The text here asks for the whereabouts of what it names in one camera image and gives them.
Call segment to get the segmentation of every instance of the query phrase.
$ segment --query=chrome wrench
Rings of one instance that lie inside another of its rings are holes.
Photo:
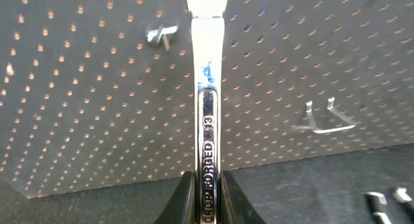
[[[195,77],[195,205],[198,224],[220,223],[221,63],[227,0],[187,0]]]

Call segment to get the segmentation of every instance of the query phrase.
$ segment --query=recessed panel on wrench handle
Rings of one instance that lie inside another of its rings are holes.
[[[198,224],[219,223],[222,18],[193,19]]]

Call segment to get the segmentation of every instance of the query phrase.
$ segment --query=perforated metal panel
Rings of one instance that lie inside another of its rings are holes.
[[[1,0],[0,178],[27,197],[193,170],[185,0]],[[414,0],[229,0],[225,170],[414,141]],[[146,31],[180,25],[171,52]],[[327,98],[357,121],[294,131]]]

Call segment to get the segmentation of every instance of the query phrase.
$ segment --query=gray pegboard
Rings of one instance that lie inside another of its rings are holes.
[[[27,197],[194,167],[185,0],[0,0],[0,178]],[[229,0],[225,170],[414,141],[414,0]],[[178,23],[171,52],[146,31]],[[357,121],[293,131],[327,98]]]

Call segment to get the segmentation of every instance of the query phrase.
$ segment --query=dark gray surface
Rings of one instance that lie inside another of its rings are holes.
[[[222,167],[413,142],[413,17],[414,0],[229,0]],[[190,19],[185,0],[0,0],[0,178],[35,197],[194,168]],[[146,43],[176,23],[170,53]],[[332,96],[354,129],[292,131],[309,100],[343,126]]]
[[[263,219],[286,224],[374,224],[364,192],[383,192],[393,224],[409,223],[391,197],[393,186],[414,194],[414,145],[315,157],[233,171]],[[177,179],[25,199],[0,189],[0,223],[152,223]]]

